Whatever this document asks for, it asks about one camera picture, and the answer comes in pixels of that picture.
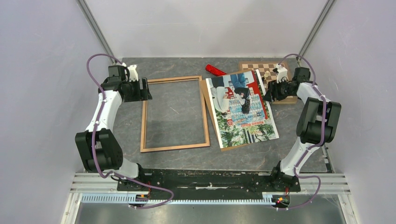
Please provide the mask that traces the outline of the wooden picture frame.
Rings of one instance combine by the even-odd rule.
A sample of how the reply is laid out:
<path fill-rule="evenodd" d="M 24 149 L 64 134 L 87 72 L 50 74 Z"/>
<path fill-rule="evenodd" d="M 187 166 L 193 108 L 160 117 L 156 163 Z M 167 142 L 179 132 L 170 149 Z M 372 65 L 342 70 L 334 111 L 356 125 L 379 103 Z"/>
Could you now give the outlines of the wooden picture frame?
<path fill-rule="evenodd" d="M 166 84 L 166 83 L 176 83 L 176 82 L 187 82 L 187 81 L 202 81 L 201 76 L 186 76 L 186 77 L 171 77 L 171 78 L 158 78 L 158 79 L 150 79 L 148 80 L 148 84 Z M 142 105 L 142 120 L 141 120 L 141 143 L 140 143 L 140 152 L 141 153 L 151 153 L 151 152 L 160 152 L 160 151 L 172 151 L 172 150 L 181 150 L 181 149 L 190 149 L 190 148 L 200 148 L 200 147 L 209 147 L 210 146 L 210 137 L 209 137 L 209 128 L 208 128 L 208 120 L 206 113 L 206 105 L 205 105 L 205 97 L 203 93 L 200 93 L 200 101 L 201 101 L 201 109 L 202 109 L 202 119 L 204 125 L 204 143 L 197 144 L 188 144 L 188 145 L 177 145 L 177 146 L 168 146 L 168 147 L 146 147 L 146 132 L 147 132 L 147 101 L 143 102 Z"/>

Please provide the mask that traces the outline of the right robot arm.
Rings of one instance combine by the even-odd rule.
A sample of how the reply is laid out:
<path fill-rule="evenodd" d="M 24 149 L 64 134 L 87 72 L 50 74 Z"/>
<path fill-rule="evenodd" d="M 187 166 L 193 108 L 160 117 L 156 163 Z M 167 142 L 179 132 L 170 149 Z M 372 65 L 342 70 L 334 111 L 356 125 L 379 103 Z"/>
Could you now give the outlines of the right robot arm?
<path fill-rule="evenodd" d="M 287 156 L 271 171 L 269 183 L 273 189 L 281 191 L 295 188 L 299 183 L 300 168 L 311 154 L 334 139 L 341 104 L 320 92 L 310 80 L 308 68 L 296 68 L 291 80 L 288 79 L 288 70 L 280 64 L 273 72 L 276 80 L 268 83 L 264 100 L 274 102 L 296 96 L 304 103 L 296 127 L 297 140 Z"/>

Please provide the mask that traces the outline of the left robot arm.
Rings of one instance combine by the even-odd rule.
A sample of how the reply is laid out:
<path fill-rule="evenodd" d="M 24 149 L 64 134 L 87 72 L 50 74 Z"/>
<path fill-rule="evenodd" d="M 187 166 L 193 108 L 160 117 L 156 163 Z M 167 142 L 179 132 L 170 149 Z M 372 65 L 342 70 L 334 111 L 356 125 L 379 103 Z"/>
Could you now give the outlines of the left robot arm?
<path fill-rule="evenodd" d="M 102 177 L 114 175 L 128 180 L 135 190 L 145 188 L 147 179 L 140 164 L 127 161 L 113 134 L 117 111 L 122 103 L 151 100 L 148 81 L 138 78 L 135 64 L 111 65 L 109 76 L 98 85 L 98 104 L 86 130 L 77 133 L 75 143 L 87 172 Z"/>

